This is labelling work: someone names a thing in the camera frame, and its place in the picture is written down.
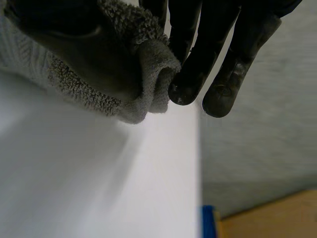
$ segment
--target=white surface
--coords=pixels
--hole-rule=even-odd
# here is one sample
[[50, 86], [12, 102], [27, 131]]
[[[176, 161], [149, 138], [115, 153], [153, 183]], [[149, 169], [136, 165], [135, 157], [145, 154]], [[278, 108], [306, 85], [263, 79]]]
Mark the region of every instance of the white surface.
[[197, 121], [130, 126], [0, 73], [0, 237], [197, 237]]

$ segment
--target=black glove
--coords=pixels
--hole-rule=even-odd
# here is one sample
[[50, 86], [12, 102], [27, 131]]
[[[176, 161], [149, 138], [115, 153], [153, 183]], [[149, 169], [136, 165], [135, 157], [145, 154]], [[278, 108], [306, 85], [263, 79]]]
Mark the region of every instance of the black glove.
[[91, 87], [121, 100], [141, 93], [141, 69], [96, 0], [8, 0], [5, 15]]
[[[257, 52], [301, 0], [169, 0], [170, 47], [183, 68], [169, 87], [171, 100], [192, 103], [200, 92], [236, 18], [222, 67], [203, 100], [207, 114], [227, 115]], [[164, 27], [167, 0], [139, 0]], [[201, 11], [198, 38], [187, 58]]]

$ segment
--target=blue object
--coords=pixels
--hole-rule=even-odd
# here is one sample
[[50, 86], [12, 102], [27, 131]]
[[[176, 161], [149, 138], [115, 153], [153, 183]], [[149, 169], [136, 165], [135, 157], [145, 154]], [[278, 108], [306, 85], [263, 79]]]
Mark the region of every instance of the blue object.
[[203, 238], [217, 238], [213, 212], [213, 206], [203, 206]]

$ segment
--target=microfiber cloth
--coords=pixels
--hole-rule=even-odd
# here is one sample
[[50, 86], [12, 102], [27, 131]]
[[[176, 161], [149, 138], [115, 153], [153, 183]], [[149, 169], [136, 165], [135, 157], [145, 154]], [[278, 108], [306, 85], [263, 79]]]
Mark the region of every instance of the microfiber cloth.
[[[5, 0], [0, 0], [0, 8]], [[90, 87], [53, 53], [21, 33], [0, 13], [0, 67], [21, 74], [65, 101], [87, 110], [116, 116], [137, 124], [148, 112], [165, 113], [169, 102], [168, 86], [180, 63], [168, 48], [168, 38], [158, 19], [141, 7], [119, 0], [99, 0], [118, 36], [128, 42], [131, 54], [142, 69], [143, 92], [131, 102], [122, 102]]]

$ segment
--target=black rubber glove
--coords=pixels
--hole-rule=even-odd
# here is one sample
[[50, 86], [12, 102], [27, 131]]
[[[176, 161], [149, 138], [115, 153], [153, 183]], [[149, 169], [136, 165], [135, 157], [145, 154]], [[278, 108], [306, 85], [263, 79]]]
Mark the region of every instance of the black rubber glove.
[[141, 69], [96, 0], [8, 0], [5, 15], [91, 87], [121, 100], [141, 93]]
[[[301, 0], [169, 0], [170, 47], [182, 70], [169, 87], [171, 100], [192, 103], [205, 83], [226, 37], [237, 19], [222, 67], [206, 93], [203, 108], [220, 118], [227, 115], [257, 52], [281, 24], [280, 18]], [[167, 0], [139, 0], [164, 27]], [[188, 56], [201, 11], [198, 38]]]

